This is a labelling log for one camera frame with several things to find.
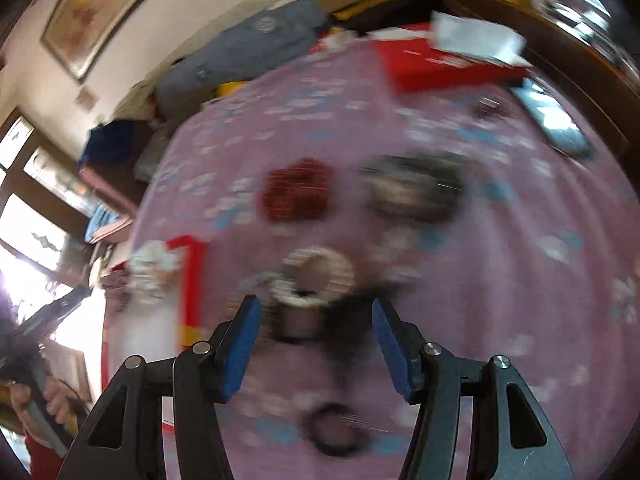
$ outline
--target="red sleeve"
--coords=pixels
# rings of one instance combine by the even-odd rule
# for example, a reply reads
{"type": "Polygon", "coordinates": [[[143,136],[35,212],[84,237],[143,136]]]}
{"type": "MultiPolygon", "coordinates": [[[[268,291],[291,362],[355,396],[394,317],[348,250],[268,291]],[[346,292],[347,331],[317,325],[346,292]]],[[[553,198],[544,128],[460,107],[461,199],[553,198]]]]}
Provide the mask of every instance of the red sleeve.
{"type": "Polygon", "coordinates": [[[24,441],[31,455],[31,478],[33,480],[56,480],[62,467],[62,459],[49,447],[37,443],[27,433],[24,441]]]}

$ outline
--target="silver bolt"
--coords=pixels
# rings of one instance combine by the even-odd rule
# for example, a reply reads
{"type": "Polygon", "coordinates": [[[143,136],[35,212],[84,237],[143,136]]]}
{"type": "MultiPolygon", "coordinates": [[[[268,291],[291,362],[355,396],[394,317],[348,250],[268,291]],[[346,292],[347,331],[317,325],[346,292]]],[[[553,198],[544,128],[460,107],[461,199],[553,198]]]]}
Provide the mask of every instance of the silver bolt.
{"type": "Polygon", "coordinates": [[[511,361],[509,361],[509,358],[506,355],[495,355],[494,365],[498,368],[509,368],[511,361]]]}
{"type": "Polygon", "coordinates": [[[142,364],[142,359],[139,355],[132,355],[131,357],[127,357],[127,360],[124,361],[125,367],[129,370],[133,370],[138,368],[142,364]]]}
{"type": "Polygon", "coordinates": [[[440,355],[442,354],[442,346],[438,343],[427,343],[424,346],[424,351],[429,355],[440,355]]]}
{"type": "Polygon", "coordinates": [[[194,354],[206,354],[209,350],[211,350],[211,345],[206,341],[198,341],[195,345],[193,345],[194,354]]]}

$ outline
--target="blue gripper pad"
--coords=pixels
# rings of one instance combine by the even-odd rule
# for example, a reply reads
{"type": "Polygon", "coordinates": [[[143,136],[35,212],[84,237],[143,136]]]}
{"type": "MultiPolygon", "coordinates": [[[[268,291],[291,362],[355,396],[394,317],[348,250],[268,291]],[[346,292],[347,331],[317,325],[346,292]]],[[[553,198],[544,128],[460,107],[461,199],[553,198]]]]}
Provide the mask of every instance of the blue gripper pad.
{"type": "Polygon", "coordinates": [[[261,324],[260,300],[255,296],[245,297],[216,351],[216,367],[222,370],[219,394],[223,402],[240,389],[261,324]]]}
{"type": "Polygon", "coordinates": [[[424,386],[420,357],[422,335],[414,325],[402,322],[387,300],[373,302],[371,320],[396,392],[413,404],[415,394],[424,386]]]}

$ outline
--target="bed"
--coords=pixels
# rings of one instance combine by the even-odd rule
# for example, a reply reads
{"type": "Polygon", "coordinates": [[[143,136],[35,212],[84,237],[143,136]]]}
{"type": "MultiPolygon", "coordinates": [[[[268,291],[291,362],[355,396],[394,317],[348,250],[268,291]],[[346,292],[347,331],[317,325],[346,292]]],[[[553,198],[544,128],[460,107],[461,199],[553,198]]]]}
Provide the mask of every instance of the bed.
{"type": "MultiPolygon", "coordinates": [[[[390,269],[420,276],[395,306],[456,355],[508,355],[542,404],[577,479],[602,473],[640,411],[640,205],[604,143],[566,100],[594,157],[550,149],[495,85],[395,94],[374,46],[297,59],[189,119],[150,184],[133,245],[190,234],[208,243],[202,325],[298,248],[344,253],[359,283],[390,269]],[[478,120],[487,96],[509,116],[478,120]],[[357,169],[379,154],[448,151],[468,158],[465,197],[443,225],[403,223],[366,207],[357,169]],[[265,175],[304,156],[335,171],[326,218],[271,224],[265,175]]],[[[348,398],[317,346],[273,344],[220,407],[236,479],[397,478],[417,410],[395,393],[373,339],[348,398]],[[303,417],[326,401],[357,409],[366,453],[339,460],[305,440],[303,417]]],[[[471,403],[461,407],[453,478],[464,478],[471,403]]]]}

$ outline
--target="smartphone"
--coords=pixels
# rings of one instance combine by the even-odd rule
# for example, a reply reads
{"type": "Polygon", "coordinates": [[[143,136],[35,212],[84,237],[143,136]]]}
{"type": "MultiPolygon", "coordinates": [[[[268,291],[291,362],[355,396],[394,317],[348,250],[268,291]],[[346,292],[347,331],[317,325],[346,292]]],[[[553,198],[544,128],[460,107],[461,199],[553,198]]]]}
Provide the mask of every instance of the smartphone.
{"type": "Polygon", "coordinates": [[[571,158],[584,158],[593,153],[593,147],[580,128],[542,85],[524,78],[521,86],[509,90],[542,129],[552,148],[571,158]]]}

